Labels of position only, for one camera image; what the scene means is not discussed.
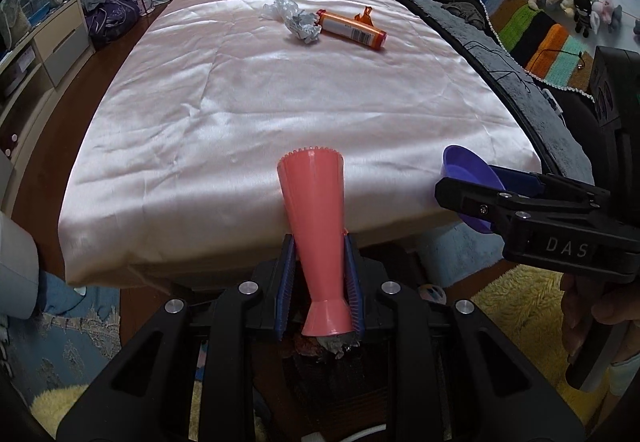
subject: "yellow fluffy rug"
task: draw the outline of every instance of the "yellow fluffy rug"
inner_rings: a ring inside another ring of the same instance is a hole
[[[560,331],[560,277],[555,272],[519,265],[489,284],[473,301],[536,365],[586,424],[601,404],[608,382],[605,380],[597,392],[582,393],[564,380],[567,362]],[[33,401],[31,412],[55,438],[62,417],[85,389],[86,386],[73,386],[45,392]],[[192,440],[198,439],[201,393],[202,385],[196,382],[189,426]],[[258,417],[255,417],[255,432],[258,442],[267,440]]]
[[[518,265],[473,297],[473,301],[533,362],[546,380],[586,424],[602,403],[609,382],[593,393],[564,380],[567,354],[562,348],[561,274]]]
[[[58,425],[66,413],[71,409],[86,390],[86,386],[71,386],[60,390],[50,390],[38,395],[31,405],[31,414],[53,438],[56,437]],[[202,396],[202,383],[195,382],[193,397],[191,399],[191,417],[189,419],[189,438],[198,440],[198,422],[200,421],[200,397]],[[262,421],[254,416],[256,442],[267,442],[268,438]]]

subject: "striped knitted blanket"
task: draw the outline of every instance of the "striped knitted blanket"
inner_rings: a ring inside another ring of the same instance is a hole
[[[556,88],[587,90],[593,57],[566,28],[526,0],[480,1],[494,34],[527,72]]]

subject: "crumpled foil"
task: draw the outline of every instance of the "crumpled foil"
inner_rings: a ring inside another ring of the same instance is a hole
[[[319,18],[316,14],[300,9],[293,0],[276,0],[273,4],[262,6],[260,17],[284,21],[284,25],[295,37],[305,41],[306,44],[318,39],[322,27],[316,25]]]
[[[336,336],[316,337],[320,346],[335,354],[336,359],[341,359],[345,352],[348,352],[352,346],[360,346],[356,332],[347,332],[346,334],[338,334]]]

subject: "blue patterned rug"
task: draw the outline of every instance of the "blue patterned rug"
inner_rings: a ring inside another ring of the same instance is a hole
[[[78,294],[41,272],[30,319],[9,319],[7,355],[13,383],[30,404],[45,390],[89,384],[120,350],[120,291]]]

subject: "black cable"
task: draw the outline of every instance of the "black cable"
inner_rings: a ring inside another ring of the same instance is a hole
[[[535,82],[533,82],[532,80],[530,80],[528,78],[526,78],[526,79],[522,78],[522,76],[519,74],[519,72],[517,70],[513,69],[513,65],[508,63],[507,60],[504,58],[505,51],[503,49],[500,48],[498,50],[492,50],[490,48],[487,48],[484,45],[484,43],[481,43],[480,41],[476,41],[476,40],[468,41],[467,43],[465,43],[464,46],[469,51],[471,51],[473,48],[479,46],[485,52],[489,52],[490,54],[494,54],[495,56],[500,57],[502,62],[504,62],[509,68],[511,68],[511,70],[493,70],[493,71],[487,70],[491,74],[504,73],[503,76],[500,76],[498,78],[494,77],[496,81],[500,81],[500,80],[504,79],[506,76],[508,76],[511,73],[513,73],[516,76],[516,78],[524,85],[525,89],[527,90],[527,93],[531,94],[531,90],[530,90],[529,86],[527,86],[529,83],[533,84],[533,86],[538,87]]]
[[[539,52],[537,52],[538,57],[536,57],[536,60],[533,61],[533,64],[531,65],[531,68],[530,68],[531,70],[533,70],[533,67],[538,62],[538,59],[540,59],[540,57],[542,57],[542,54],[544,52],[561,52],[561,53],[567,54],[569,56],[580,57],[580,61],[582,62],[582,67],[585,68],[587,66],[587,63],[584,62],[584,59],[582,58],[582,52],[580,52],[579,54],[574,54],[573,52],[567,52],[566,50],[558,50],[556,48],[545,48],[544,50],[540,50]]]

